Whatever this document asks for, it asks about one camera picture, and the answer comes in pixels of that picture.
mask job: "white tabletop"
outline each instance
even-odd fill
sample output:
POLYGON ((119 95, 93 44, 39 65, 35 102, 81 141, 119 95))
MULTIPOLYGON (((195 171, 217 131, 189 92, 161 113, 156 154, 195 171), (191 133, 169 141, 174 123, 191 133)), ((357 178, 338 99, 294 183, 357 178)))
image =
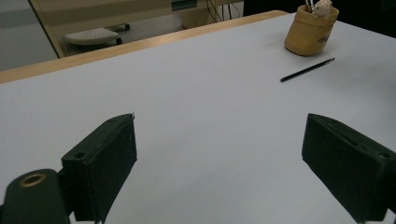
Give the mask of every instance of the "white tabletop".
POLYGON ((293 16, 0 85, 0 199, 134 112, 137 163, 107 223, 354 223, 302 160, 306 116, 394 150, 396 40, 338 21, 322 53, 300 57, 283 47, 293 16))

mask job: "brown cup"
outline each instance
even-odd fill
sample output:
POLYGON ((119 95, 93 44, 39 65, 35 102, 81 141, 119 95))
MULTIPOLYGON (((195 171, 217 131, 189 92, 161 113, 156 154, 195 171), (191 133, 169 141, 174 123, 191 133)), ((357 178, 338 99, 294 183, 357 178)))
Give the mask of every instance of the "brown cup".
POLYGON ((308 6, 298 7, 285 39, 285 48, 302 56, 321 52, 329 39, 338 13, 338 9, 333 7, 329 15, 320 17, 308 12, 308 6))

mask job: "black pen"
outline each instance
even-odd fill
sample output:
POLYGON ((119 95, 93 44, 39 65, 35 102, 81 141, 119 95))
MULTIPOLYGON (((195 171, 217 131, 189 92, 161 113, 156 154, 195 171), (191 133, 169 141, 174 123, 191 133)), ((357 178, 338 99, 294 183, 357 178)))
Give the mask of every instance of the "black pen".
POLYGON ((310 71, 312 71, 312 70, 314 70, 314 69, 317 69, 317 68, 319 68, 319 67, 321 67, 321 66, 324 66, 324 65, 326 65, 326 64, 328 64, 328 63, 331 63, 332 61, 334 61, 334 59, 335 59, 335 58, 332 58, 332 59, 329 59, 329 60, 327 60, 327 61, 324 61, 323 63, 315 64, 315 65, 313 65, 313 66, 310 66, 309 68, 305 68, 304 70, 301 70, 300 72, 296 72, 296 73, 294 73, 294 74, 291 74, 290 76, 282 77, 282 78, 280 79, 280 82, 284 82, 284 81, 287 81, 287 80, 292 79, 292 78, 294 78, 294 77, 300 76, 300 75, 302 75, 302 74, 304 74, 304 73, 310 72, 310 71))

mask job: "pen holder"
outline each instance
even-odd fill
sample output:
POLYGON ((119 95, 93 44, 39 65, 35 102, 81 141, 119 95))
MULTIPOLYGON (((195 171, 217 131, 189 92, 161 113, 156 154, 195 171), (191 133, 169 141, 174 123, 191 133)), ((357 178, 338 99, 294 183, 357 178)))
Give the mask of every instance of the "pen holder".
POLYGON ((308 6, 298 7, 285 39, 285 48, 302 56, 321 52, 329 39, 338 13, 338 9, 333 7, 329 15, 317 16, 308 12, 308 6))

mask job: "wooden table edge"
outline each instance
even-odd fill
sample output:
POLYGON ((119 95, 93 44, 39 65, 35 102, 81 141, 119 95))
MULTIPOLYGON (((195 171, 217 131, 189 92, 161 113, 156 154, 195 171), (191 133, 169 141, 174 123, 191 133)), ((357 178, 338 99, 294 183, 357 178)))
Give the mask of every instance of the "wooden table edge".
POLYGON ((91 51, 87 53, 81 53, 78 55, 65 57, 62 59, 56 59, 43 63, 36 63, 27 65, 20 68, 9 69, 3 72, 0 72, 0 84, 20 80, 28 77, 35 77, 43 74, 47 74, 50 72, 59 71, 65 68, 74 67, 78 65, 82 65, 84 63, 92 63, 96 61, 100 61, 103 59, 119 56, 121 54, 126 54, 134 51, 138 51, 141 49, 147 49, 155 46, 164 45, 167 43, 172 43, 178 40, 198 36, 205 35, 209 33, 213 33, 216 31, 241 26, 249 23, 253 23, 256 21, 264 21, 268 19, 272 19, 278 16, 283 16, 288 14, 287 12, 280 10, 273 10, 268 12, 263 12, 260 14, 247 16, 243 18, 238 18, 230 21, 223 21, 213 24, 208 24, 206 26, 200 26, 184 31, 179 31, 167 35, 159 35, 152 38, 147 38, 131 43, 126 43, 123 45, 118 45, 115 47, 107 48, 107 49, 99 49, 96 51, 91 51))

